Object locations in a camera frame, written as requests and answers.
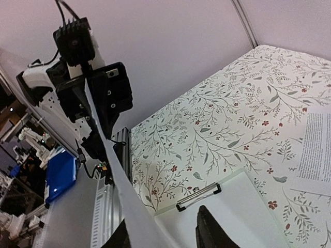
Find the floral pattern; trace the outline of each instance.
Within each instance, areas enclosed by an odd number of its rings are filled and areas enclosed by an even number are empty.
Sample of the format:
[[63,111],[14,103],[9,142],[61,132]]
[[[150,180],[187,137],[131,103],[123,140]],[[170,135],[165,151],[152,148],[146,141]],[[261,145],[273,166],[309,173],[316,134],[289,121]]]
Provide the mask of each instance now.
[[331,247],[331,197],[290,189],[330,103],[331,62],[259,46],[132,129],[133,186],[153,213],[244,167],[293,247]]

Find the green leaf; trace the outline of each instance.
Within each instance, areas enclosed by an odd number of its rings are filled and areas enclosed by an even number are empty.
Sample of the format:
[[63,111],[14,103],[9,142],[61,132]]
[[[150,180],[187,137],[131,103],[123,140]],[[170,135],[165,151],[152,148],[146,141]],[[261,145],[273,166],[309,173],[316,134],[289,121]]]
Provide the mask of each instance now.
[[270,99],[270,102],[269,102],[269,103],[272,103],[272,102],[276,101],[278,98],[279,98],[279,96],[278,96],[278,94],[277,94],[277,95],[275,95],[274,97],[272,97],[272,98]]
[[285,183],[288,177],[273,177],[276,182]]
[[240,159],[239,155],[238,154],[234,154],[234,156],[241,162],[242,160]]
[[238,144],[239,141],[240,141],[240,139],[238,139],[237,141],[234,141],[234,142],[228,144],[228,147],[229,147],[229,148],[234,147],[236,144]]
[[151,198],[148,195],[145,195],[145,197],[146,197],[146,200],[147,201],[149,201],[150,203],[152,203],[152,200],[151,200]]
[[295,93],[298,93],[297,91],[290,91],[288,95],[294,95]]
[[194,176],[195,178],[199,179],[199,180],[202,180],[202,178],[200,177],[199,172],[194,172],[194,173],[193,173],[193,176]]
[[208,152],[206,152],[206,156],[205,156],[205,162],[203,164],[205,164],[208,160]]
[[210,130],[210,128],[202,128],[201,130],[200,130],[200,133],[204,133],[204,132],[207,132],[207,131],[209,131]]

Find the red flower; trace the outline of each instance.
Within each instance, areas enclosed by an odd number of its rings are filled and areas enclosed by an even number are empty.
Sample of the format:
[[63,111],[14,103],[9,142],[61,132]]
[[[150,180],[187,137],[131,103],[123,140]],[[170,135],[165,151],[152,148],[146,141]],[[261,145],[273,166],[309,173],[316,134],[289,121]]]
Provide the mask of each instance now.
[[171,168],[171,171],[172,171],[172,172],[175,172],[176,170],[177,170],[177,166],[174,165],[174,166]]
[[267,172],[269,173],[269,174],[271,174],[272,172],[274,172],[274,170],[272,169],[272,168],[269,168],[269,169],[267,169]]
[[272,201],[269,201],[268,204],[269,204],[269,208],[271,208],[272,210],[274,210],[275,208],[278,207],[276,201],[273,201],[273,202]]
[[156,194],[157,194],[157,192],[158,192],[158,190],[157,190],[157,189],[153,189],[153,190],[152,190],[152,195],[156,195]]

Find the black object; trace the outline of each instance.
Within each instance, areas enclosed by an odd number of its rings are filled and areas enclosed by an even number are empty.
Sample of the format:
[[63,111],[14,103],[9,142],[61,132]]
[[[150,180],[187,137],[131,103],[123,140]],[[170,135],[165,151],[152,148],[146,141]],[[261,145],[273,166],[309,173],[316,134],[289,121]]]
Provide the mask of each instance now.
[[53,33],[60,55],[69,66],[77,66],[94,59],[95,50],[89,34],[87,18],[68,22]]
[[101,248],[131,248],[125,220],[122,220],[113,235]]
[[229,238],[204,205],[199,208],[195,237],[197,248],[240,248]]
[[5,89],[0,85],[0,112],[10,106],[15,101],[15,96],[13,94],[7,95]]

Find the cable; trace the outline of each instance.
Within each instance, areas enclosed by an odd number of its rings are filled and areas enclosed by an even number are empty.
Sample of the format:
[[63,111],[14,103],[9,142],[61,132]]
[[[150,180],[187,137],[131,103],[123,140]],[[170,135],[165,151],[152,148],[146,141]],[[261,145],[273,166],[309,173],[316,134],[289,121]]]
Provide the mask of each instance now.
[[83,163],[83,166],[84,166],[84,169],[85,169],[85,172],[87,174],[87,176],[90,178],[90,179],[93,179],[94,178],[94,172],[95,170],[97,169],[97,167],[95,166],[93,171],[92,171],[92,175],[89,174],[88,172],[88,169],[87,169],[87,166],[86,166],[86,163],[85,162],[82,162]]
[[58,7],[58,10],[60,11],[60,14],[61,14],[61,17],[62,17],[63,26],[65,26],[66,25],[66,20],[64,18],[63,10],[62,10],[60,4],[58,3],[58,0],[55,0],[55,2],[56,2],[56,5]]
[[78,15],[70,8],[70,6],[64,0],[56,0],[56,1],[60,2],[76,20],[80,19]]
[[54,62],[54,60],[58,56],[58,53],[59,53],[59,51],[57,50],[51,61],[48,61],[46,63],[37,64],[37,65],[29,65],[29,68],[34,68],[34,67],[38,67],[38,66],[47,66],[47,65],[49,65],[50,63]]
[[78,153],[79,162],[83,164],[87,176],[90,179],[93,179],[94,178],[94,173],[95,173],[95,171],[97,169],[97,166],[94,167],[94,169],[92,171],[92,175],[90,175],[89,172],[88,172],[87,166],[86,166],[86,157],[85,157],[85,155],[84,155],[84,153],[82,151],[82,148],[79,147],[78,142],[77,142],[76,139],[75,139],[75,141],[76,141],[76,145],[77,145],[77,153]]
[[125,141],[115,141],[113,139],[110,139],[110,141],[114,142],[115,144],[121,144],[122,146],[126,146],[126,142]]

